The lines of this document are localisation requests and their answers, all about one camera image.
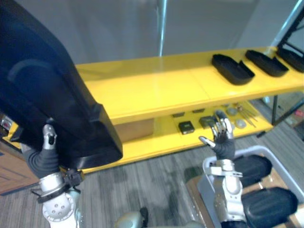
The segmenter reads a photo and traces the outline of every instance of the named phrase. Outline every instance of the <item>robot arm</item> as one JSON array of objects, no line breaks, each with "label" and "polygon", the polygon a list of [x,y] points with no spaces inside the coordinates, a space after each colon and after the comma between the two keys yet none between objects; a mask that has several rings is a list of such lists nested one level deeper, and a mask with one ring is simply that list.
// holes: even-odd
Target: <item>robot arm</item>
[{"label": "robot arm", "polygon": [[65,175],[59,170],[56,152],[57,135],[54,128],[46,124],[43,128],[43,148],[40,152],[22,144],[21,149],[27,164],[40,178],[41,192],[38,203],[43,203],[43,216],[51,228],[80,228],[82,217],[78,209],[80,191],[75,188],[83,180],[83,173],[68,170]]},{"label": "robot arm", "polygon": [[223,228],[246,228],[246,216],[241,201],[242,173],[236,172],[233,158],[235,144],[229,119],[222,111],[216,111],[218,122],[214,129],[214,142],[201,136],[199,139],[209,145],[217,156],[217,162],[207,173],[214,176],[214,207]]}]

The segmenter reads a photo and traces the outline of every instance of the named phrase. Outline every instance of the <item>metal pole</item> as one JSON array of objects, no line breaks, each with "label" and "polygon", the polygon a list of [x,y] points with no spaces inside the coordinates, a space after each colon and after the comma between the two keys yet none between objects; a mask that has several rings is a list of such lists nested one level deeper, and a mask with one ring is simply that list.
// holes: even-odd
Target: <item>metal pole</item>
[{"label": "metal pole", "polygon": [[274,105],[272,108],[272,119],[271,119],[272,125],[274,125],[274,122],[276,121],[276,107],[277,107],[277,95],[274,96]]},{"label": "metal pole", "polygon": [[281,27],[281,30],[278,32],[277,36],[275,37],[274,41],[270,46],[272,47],[278,46],[278,44],[281,43],[284,38],[286,38],[285,35],[289,31],[290,27],[293,25],[295,19],[300,14],[300,11],[303,7],[304,7],[304,0],[298,0],[293,10],[291,11],[290,15],[288,16],[287,20]]},{"label": "metal pole", "polygon": [[288,112],[284,113],[278,120],[274,121],[272,123],[273,126],[277,126],[279,123],[281,123],[284,119],[289,117],[292,113],[294,113],[299,107],[301,107],[304,104],[304,99],[296,103],[291,109],[288,110]]},{"label": "metal pole", "polygon": [[285,42],[285,44],[292,47],[294,50],[297,50],[298,52],[304,54],[304,52],[300,48],[296,47],[295,45],[288,43],[287,41]]},{"label": "metal pole", "polygon": [[167,5],[167,0],[160,0],[157,2],[158,56],[162,56],[163,53],[166,32]]}]

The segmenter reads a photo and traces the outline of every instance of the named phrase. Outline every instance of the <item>lower shelf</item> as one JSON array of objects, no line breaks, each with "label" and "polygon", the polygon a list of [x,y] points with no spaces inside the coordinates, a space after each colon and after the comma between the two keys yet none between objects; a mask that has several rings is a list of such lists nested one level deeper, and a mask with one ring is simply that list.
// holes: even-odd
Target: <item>lower shelf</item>
[{"label": "lower shelf", "polygon": [[[244,129],[235,128],[234,136],[241,137],[249,134],[259,133],[261,131],[268,131],[272,125],[255,109],[249,102],[242,102],[242,106],[255,114],[255,119],[251,121],[256,127],[247,123]],[[126,163],[136,162],[143,159],[161,156],[168,153],[177,152],[180,150],[202,146],[198,137],[203,135],[212,139],[212,132],[210,129],[203,129],[199,123],[199,119],[203,116],[213,115],[214,111],[221,109],[225,111],[227,107],[217,106],[206,109],[202,113],[186,112],[182,117],[173,118],[172,116],[158,117],[154,121],[153,135],[125,142],[123,144],[123,158],[119,161],[108,165],[94,167],[90,169],[83,169],[84,173],[90,173],[110,167],[123,165]],[[236,119],[242,119],[240,114],[236,116],[228,116],[232,123]],[[190,134],[181,134],[178,124],[184,121],[191,121],[195,131]]]}]

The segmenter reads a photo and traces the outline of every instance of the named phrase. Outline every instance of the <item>cardboard box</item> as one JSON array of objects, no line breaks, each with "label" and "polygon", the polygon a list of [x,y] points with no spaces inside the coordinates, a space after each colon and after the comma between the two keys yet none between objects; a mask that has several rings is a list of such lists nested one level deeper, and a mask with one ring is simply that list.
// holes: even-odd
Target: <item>cardboard box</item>
[{"label": "cardboard box", "polygon": [[142,138],[153,134],[154,119],[122,123],[114,126],[122,142]]}]

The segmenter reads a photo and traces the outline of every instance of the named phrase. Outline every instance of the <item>black strap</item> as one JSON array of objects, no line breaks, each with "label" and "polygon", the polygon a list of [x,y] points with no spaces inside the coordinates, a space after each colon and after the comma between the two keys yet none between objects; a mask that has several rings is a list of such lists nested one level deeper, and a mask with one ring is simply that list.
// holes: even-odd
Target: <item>black strap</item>
[{"label": "black strap", "polygon": [[69,188],[70,188],[70,186],[68,184],[66,184],[62,188],[58,189],[57,191],[54,191],[51,194],[48,194],[46,196],[39,196],[37,201],[38,201],[38,203],[47,202],[53,198],[56,198],[57,196],[60,196],[62,193],[66,192]]}]

